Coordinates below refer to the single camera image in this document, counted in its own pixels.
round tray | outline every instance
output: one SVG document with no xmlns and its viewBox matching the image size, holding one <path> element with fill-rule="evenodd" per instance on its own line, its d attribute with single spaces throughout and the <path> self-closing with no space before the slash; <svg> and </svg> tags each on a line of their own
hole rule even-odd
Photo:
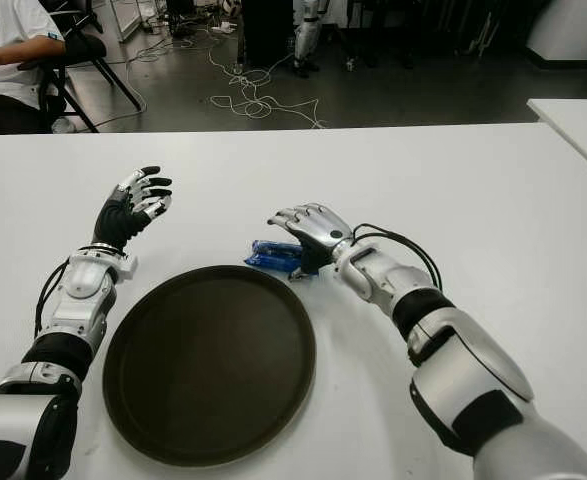
<svg viewBox="0 0 587 480">
<path fill-rule="evenodd" d="M 108 349 L 104 399 L 140 452 L 216 465 L 273 439 L 314 371 L 313 329 L 286 285 L 246 267 L 207 267 L 163 283 L 129 312 Z"/>
</svg>

chair leg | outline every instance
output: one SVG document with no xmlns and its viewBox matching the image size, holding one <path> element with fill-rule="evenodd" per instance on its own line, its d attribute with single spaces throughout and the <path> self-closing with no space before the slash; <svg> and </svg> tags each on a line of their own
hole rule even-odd
<svg viewBox="0 0 587 480">
<path fill-rule="evenodd" d="M 102 74 L 102 76 L 104 78 L 106 78 L 106 81 L 109 82 L 111 85 L 113 85 L 113 79 L 111 78 L 111 76 L 108 74 L 108 72 L 106 70 L 104 70 L 102 68 L 102 65 L 100 65 L 97 61 L 95 60 L 91 60 L 91 63 L 93 64 L 93 66 L 97 69 L 98 72 L 100 72 Z"/>
<path fill-rule="evenodd" d="M 88 127 L 88 129 L 93 133 L 100 133 L 97 127 L 93 124 L 91 119 L 86 115 L 82 107 L 79 103 L 75 101 L 73 96 L 68 92 L 66 87 L 64 86 L 64 81 L 60 81 L 58 78 L 57 81 L 54 82 L 55 86 L 58 89 L 58 92 L 62 95 L 62 97 L 69 103 L 71 108 L 75 110 L 78 116 L 82 119 L 84 124 Z"/>
<path fill-rule="evenodd" d="M 104 61 L 104 59 L 98 58 L 98 59 L 96 59 L 96 61 L 111 76 L 111 78 L 113 79 L 113 81 L 115 82 L 115 84 L 120 88 L 120 90 L 122 90 L 122 93 L 124 93 L 124 95 L 127 96 L 127 98 L 131 101 L 131 103 L 133 104 L 133 106 L 136 108 L 136 110 L 138 112 L 140 110 L 142 110 L 142 107 L 140 105 L 140 102 L 138 102 L 137 101 L 137 98 L 135 98 L 133 96 L 133 94 L 129 91 L 129 89 L 126 88 L 126 85 L 124 85 L 122 83 L 122 80 L 120 80 L 120 78 L 115 74 L 115 72 L 113 70 L 111 70 L 111 67 L 108 66 L 108 64 Z"/>
</svg>

white table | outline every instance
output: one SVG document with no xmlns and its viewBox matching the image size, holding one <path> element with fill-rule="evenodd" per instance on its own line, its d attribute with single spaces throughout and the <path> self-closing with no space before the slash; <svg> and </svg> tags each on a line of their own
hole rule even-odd
<svg viewBox="0 0 587 480">
<path fill-rule="evenodd" d="M 118 288 L 84 384 L 66 478 L 472 478 L 470 460 L 441 447 L 412 406 L 412 367 L 394 327 L 330 271 L 292 285 L 316 332 L 317 374 L 274 443 L 231 465 L 184 470 L 147 459 L 113 428 L 101 373 L 129 309 L 176 274 L 239 264 L 253 239 L 289 239 L 266 219 L 307 201 L 422 244 L 447 295 L 522 365 L 541 412 L 587 450 L 587 164 L 542 123 L 0 138 L 0 377 L 31 343 L 48 272 L 90 239 L 113 185 L 147 164 L 175 179 L 174 203 L 129 244 L 140 267 Z"/>
<path fill-rule="evenodd" d="M 534 98 L 527 105 L 587 159 L 587 100 Z"/>
</svg>

robotic arm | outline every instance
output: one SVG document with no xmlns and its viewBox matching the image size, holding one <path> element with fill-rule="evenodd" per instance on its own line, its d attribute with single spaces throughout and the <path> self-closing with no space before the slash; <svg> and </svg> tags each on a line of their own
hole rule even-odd
<svg viewBox="0 0 587 480">
<path fill-rule="evenodd" d="M 587 454 L 539 416 L 520 368 L 428 275 L 354 242 L 351 228 L 318 204 L 281 210 L 269 224 L 300 240 L 302 273 L 334 263 L 391 318 L 417 368 L 416 408 L 446 446 L 474 458 L 476 480 L 587 480 Z"/>
<path fill-rule="evenodd" d="M 142 168 L 116 186 L 92 243 L 58 267 L 59 285 L 41 297 L 35 342 L 0 382 L 0 480 L 55 480 L 67 472 L 82 381 L 104 338 L 115 285 L 136 267 L 123 248 L 170 206 L 162 187 L 171 181 L 150 177 L 159 171 Z M 53 291 L 57 306 L 42 329 L 43 301 Z"/>
</svg>

white wall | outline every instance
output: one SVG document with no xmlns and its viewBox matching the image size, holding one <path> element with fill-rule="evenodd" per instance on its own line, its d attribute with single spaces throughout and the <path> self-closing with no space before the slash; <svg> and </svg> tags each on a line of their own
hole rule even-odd
<svg viewBox="0 0 587 480">
<path fill-rule="evenodd" d="M 527 46 L 545 60 L 587 60 L 587 0 L 555 0 Z"/>
</svg>

